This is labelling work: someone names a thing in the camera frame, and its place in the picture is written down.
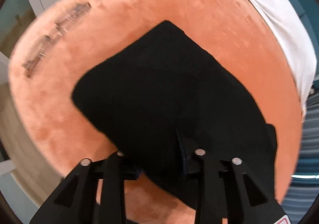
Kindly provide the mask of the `black pants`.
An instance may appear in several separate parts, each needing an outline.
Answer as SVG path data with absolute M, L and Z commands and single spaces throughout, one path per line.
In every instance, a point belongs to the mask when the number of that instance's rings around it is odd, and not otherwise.
M 184 141 L 215 159 L 242 159 L 274 191 L 274 127 L 248 90 L 170 21 L 85 73 L 72 101 L 153 183 L 191 208 L 198 182 L 186 172 Z

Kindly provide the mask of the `orange velvet bed cover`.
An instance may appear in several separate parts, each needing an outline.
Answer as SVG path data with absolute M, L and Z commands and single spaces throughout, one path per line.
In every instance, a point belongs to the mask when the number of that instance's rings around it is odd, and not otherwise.
M 290 68 L 248 0 L 60 0 L 14 48 L 9 81 L 29 137 L 63 179 L 88 158 L 124 157 L 124 198 L 133 223 L 195 223 L 191 208 L 153 183 L 81 113 L 72 92 L 85 73 L 170 21 L 252 95 L 274 127 L 274 195 L 281 205 L 294 170 L 302 113 Z

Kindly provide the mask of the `white bed sheet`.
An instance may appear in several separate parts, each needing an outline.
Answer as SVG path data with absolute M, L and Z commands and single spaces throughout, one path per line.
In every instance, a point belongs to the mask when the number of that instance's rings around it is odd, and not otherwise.
M 309 33 L 289 0 L 248 0 L 267 24 L 290 68 L 301 107 L 307 113 L 307 98 L 315 80 L 317 58 Z

